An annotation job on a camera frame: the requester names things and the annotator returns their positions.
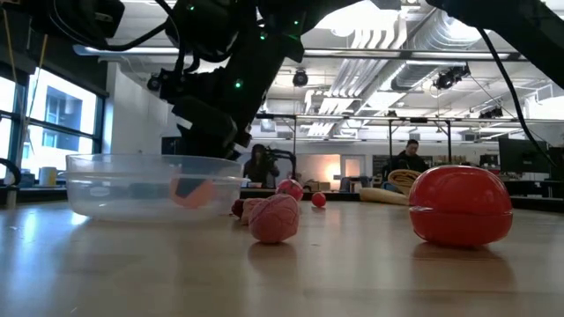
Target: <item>man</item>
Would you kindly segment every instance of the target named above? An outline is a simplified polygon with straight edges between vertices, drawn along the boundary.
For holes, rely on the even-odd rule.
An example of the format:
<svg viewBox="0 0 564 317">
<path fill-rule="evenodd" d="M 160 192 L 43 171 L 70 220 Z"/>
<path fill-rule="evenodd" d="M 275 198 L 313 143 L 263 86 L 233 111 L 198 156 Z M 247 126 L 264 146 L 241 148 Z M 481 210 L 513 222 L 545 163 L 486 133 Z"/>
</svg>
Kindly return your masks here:
<svg viewBox="0 0 564 317">
<path fill-rule="evenodd" d="M 405 150 L 401 151 L 399 155 L 394 157 L 391 160 L 391 171 L 395 171 L 397 169 L 408 169 L 416 172 L 423 173 L 429 166 L 423 158 L 417 155 L 417 150 L 419 149 L 419 142 L 417 140 L 409 140 L 407 141 L 407 145 L 405 146 Z"/>
</svg>

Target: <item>small red object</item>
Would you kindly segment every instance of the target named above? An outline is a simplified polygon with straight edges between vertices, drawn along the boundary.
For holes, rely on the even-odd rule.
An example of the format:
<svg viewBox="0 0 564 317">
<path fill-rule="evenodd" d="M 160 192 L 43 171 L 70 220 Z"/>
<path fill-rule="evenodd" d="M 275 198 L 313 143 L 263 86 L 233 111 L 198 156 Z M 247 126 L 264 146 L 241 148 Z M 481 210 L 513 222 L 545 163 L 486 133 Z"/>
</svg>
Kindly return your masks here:
<svg viewBox="0 0 564 317">
<path fill-rule="evenodd" d="M 300 183 L 295 180 L 283 180 L 278 184 L 276 194 L 290 195 L 299 202 L 303 197 L 303 188 Z"/>
<path fill-rule="evenodd" d="M 181 185 L 181 180 L 174 178 L 170 181 L 169 194 L 170 198 L 177 204 L 188 209 L 198 209 L 209 203 L 215 196 L 215 187 L 210 180 L 203 181 L 201 184 L 193 188 L 186 195 L 178 195 L 177 189 Z"/>
<path fill-rule="evenodd" d="M 244 199 L 237 199 L 233 206 L 231 206 L 231 213 L 233 213 L 238 218 L 241 218 L 243 215 L 243 203 L 245 203 Z"/>
<path fill-rule="evenodd" d="M 315 193 L 311 196 L 311 203 L 317 208 L 322 208 L 327 203 L 324 193 Z"/>
</svg>

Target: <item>small red ball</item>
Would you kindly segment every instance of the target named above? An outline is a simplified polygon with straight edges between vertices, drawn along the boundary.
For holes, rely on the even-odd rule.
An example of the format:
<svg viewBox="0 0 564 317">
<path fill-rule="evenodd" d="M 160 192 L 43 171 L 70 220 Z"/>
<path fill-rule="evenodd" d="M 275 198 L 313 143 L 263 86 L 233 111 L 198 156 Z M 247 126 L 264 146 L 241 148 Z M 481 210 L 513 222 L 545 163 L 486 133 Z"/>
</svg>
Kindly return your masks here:
<svg viewBox="0 0 564 317">
<path fill-rule="evenodd" d="M 300 183 L 295 180 L 283 180 L 278 184 L 276 194 L 290 195 L 299 202 L 303 197 L 303 188 Z"/>
<path fill-rule="evenodd" d="M 315 193 L 311 196 L 311 203 L 317 208 L 322 208 L 327 203 L 324 193 Z"/>
</svg>

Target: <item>wooden table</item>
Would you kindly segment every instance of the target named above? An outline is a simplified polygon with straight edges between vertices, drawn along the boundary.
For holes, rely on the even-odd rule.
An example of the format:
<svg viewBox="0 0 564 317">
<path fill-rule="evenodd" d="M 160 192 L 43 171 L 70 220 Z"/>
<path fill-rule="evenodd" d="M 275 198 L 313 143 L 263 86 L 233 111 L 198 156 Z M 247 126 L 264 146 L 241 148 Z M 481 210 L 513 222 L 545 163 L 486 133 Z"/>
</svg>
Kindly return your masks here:
<svg viewBox="0 0 564 317">
<path fill-rule="evenodd" d="M 0 316 L 562 316 L 564 217 L 516 211 L 489 248 L 422 243 L 405 208 L 302 204 L 256 244 L 230 217 L 105 223 L 66 203 L 0 210 Z"/>
</svg>

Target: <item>person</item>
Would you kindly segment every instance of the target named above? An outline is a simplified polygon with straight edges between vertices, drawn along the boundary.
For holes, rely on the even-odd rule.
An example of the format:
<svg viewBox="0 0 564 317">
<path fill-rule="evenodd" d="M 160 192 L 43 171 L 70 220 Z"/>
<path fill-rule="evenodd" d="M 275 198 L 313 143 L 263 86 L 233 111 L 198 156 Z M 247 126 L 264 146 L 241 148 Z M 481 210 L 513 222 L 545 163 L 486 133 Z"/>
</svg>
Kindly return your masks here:
<svg viewBox="0 0 564 317">
<path fill-rule="evenodd" d="M 276 186 L 276 181 L 272 179 L 279 175 L 280 171 L 274 160 L 266 155 L 264 145 L 255 144 L 250 160 L 245 163 L 243 177 L 248 177 L 252 182 L 260 182 L 264 188 L 268 188 Z"/>
<path fill-rule="evenodd" d="M 417 150 L 419 149 L 419 142 L 417 140 L 407 141 L 405 150 L 401 151 L 396 157 L 391 160 L 391 171 L 397 169 L 408 169 L 416 172 L 423 173 L 429 166 L 423 158 L 417 155 Z"/>
</svg>

